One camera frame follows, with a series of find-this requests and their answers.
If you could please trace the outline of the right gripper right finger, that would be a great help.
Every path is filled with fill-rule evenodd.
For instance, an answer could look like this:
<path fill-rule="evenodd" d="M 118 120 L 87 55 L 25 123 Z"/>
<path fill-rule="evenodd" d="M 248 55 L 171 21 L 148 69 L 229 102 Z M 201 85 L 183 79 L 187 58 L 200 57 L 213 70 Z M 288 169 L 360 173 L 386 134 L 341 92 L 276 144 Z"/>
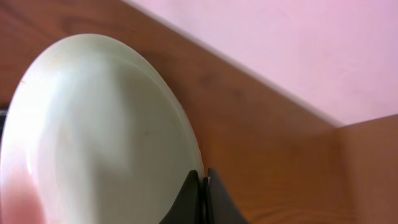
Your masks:
<path fill-rule="evenodd" d="M 208 224 L 249 224 L 212 168 L 205 179 L 205 203 Z"/>

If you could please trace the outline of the pale green plate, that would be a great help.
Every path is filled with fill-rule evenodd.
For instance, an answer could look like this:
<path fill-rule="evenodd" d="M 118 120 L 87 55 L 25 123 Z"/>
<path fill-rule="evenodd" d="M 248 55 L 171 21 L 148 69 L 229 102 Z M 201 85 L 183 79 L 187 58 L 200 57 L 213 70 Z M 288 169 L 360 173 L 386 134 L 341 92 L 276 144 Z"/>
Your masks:
<path fill-rule="evenodd" d="M 126 44 L 64 38 L 22 77 L 1 145 L 3 223 L 159 223 L 203 163 L 159 73 Z"/>

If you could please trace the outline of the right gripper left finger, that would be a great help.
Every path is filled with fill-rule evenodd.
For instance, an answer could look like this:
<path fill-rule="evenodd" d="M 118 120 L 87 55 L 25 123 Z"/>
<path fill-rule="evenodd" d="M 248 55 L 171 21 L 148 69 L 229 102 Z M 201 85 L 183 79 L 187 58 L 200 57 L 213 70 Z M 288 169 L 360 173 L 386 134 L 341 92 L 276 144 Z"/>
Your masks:
<path fill-rule="evenodd" d="M 200 183 L 196 170 L 191 170 L 172 207 L 160 224 L 199 224 L 200 223 Z"/>

